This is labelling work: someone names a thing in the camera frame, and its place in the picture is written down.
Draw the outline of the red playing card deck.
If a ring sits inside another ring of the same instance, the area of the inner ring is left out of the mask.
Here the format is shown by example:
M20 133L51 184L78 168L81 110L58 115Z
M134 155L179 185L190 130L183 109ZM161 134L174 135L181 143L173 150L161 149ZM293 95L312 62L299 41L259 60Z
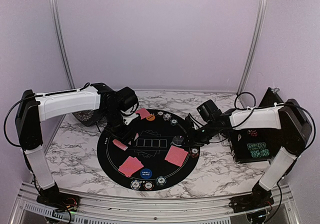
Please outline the red playing card deck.
M114 140L112 141L112 143L113 143L116 147L118 147L119 149L121 149L121 150L123 150L123 151L126 151L126 150L128 149L128 146L127 146L127 145L123 144L122 142L120 142L120 141L117 140L117 139L114 139Z

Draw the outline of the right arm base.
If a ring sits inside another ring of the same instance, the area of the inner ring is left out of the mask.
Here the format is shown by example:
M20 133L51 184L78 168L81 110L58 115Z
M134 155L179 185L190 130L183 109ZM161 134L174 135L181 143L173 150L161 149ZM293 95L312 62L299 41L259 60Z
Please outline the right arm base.
M228 206L233 209L234 213L241 213L266 207L273 209L274 203L271 191L258 191L234 196L230 199Z

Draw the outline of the blue small blind button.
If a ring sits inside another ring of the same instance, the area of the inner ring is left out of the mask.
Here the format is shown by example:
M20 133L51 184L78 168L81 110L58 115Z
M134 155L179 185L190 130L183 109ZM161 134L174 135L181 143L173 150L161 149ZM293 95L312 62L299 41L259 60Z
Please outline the blue small blind button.
M140 177L144 180L148 180L152 177L153 173L150 169L145 168L140 171Z

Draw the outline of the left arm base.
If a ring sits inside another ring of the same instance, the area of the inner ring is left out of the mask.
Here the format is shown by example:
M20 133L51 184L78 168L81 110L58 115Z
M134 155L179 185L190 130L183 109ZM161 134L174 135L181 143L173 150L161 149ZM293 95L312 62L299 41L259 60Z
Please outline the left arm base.
M61 192L57 184L48 189L37 185L35 188L38 192L36 199L38 203L55 208L57 213L65 212L71 215L71 212L77 211L80 202L78 195Z

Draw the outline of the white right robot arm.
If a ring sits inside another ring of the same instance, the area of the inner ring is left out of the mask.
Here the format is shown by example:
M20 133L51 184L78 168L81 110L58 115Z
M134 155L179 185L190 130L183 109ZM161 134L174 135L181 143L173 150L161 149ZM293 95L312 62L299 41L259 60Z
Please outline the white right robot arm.
M263 130L266 141L278 144L278 152L248 196L247 203L258 208L270 191L292 167L298 157L315 141L316 123L295 99L263 107L231 108L222 112L212 100L198 107L205 125L190 127L183 137L183 147L204 146L217 134L241 130Z

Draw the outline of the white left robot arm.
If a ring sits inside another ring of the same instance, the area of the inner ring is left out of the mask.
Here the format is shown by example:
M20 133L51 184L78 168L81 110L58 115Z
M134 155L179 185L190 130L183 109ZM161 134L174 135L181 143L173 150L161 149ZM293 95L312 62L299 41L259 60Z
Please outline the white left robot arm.
M134 125L141 120L141 116L127 111L138 107L134 90L124 87L115 91L102 82L58 92L34 93L26 90L23 93L15 117L18 141L26 164L39 184L40 194L51 206L60 206L64 199L45 157L41 123L66 114L97 111L106 119L107 133L128 145L138 137Z

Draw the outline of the black dealer button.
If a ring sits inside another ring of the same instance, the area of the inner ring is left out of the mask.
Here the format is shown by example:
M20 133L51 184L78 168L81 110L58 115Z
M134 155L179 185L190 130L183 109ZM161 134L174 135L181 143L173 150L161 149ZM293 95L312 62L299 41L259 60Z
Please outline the black dealer button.
M184 137L179 135L174 136L171 144L177 147L182 147L184 144Z

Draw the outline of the red playing card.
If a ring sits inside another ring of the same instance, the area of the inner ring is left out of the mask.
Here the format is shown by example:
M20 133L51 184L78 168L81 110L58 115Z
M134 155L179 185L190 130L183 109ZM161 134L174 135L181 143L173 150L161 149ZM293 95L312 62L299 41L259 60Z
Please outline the red playing card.
M143 115L143 119L146 119L147 121L154 121L155 120L155 115L154 114L151 114L149 112L146 112L144 115Z
M165 161L181 167L189 153L183 148L172 145L165 156Z
M136 112L136 114L140 115L140 118L143 119L145 113L150 113L146 108L140 108Z
M132 174L143 168L144 165L137 159L127 159L118 169L119 172L124 174L126 177L130 177Z
M133 172L138 166L138 160L135 157L129 156L118 170L122 173L130 173Z
M184 152L169 152L166 157L165 157L165 161L174 164L178 167L182 167L186 157L188 155L188 152L184 151Z

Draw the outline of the orange big blind button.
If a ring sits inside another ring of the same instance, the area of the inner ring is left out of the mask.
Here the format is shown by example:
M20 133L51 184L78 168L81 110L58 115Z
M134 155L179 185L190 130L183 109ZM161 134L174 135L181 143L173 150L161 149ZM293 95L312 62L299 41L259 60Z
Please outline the orange big blind button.
M147 121L154 121L155 120L155 116L154 115L150 115L146 118Z

